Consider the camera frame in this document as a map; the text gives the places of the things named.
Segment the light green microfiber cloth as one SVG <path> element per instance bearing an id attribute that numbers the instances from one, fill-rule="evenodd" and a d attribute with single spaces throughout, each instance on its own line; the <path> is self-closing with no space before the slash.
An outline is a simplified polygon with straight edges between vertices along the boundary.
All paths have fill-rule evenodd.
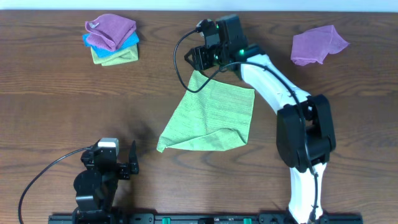
<path id="1" fill-rule="evenodd" d="M 186 91 L 157 150 L 227 151 L 248 143 L 255 92 L 215 80 L 198 93 Z"/>

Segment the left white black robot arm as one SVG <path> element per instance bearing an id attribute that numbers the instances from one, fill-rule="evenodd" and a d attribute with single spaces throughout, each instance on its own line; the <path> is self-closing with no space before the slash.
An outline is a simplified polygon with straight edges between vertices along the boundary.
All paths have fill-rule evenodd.
<path id="1" fill-rule="evenodd" d="M 73 187 L 77 208 L 73 223 L 128 223 L 129 218 L 113 207 L 120 180 L 129 180 L 139 173 L 136 142 L 130 147 L 128 161 L 118 162 L 119 140 L 102 138 L 85 149 L 81 162 L 86 170 L 77 175 Z"/>

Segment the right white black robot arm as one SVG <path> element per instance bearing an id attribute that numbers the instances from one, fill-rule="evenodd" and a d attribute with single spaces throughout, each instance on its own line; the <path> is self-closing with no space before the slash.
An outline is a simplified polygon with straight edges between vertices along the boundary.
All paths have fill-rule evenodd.
<path id="1" fill-rule="evenodd" d="M 230 70 L 252 86 L 277 116 L 276 145 L 290 169 L 288 205 L 295 223 L 325 221 L 321 206 L 322 176 L 336 147 L 330 104 L 324 95 L 312 96 L 294 85 L 257 44 L 249 44 L 235 14 L 215 21 L 200 21 L 194 33 L 202 46 L 190 49 L 184 59 L 196 70 L 217 66 Z"/>

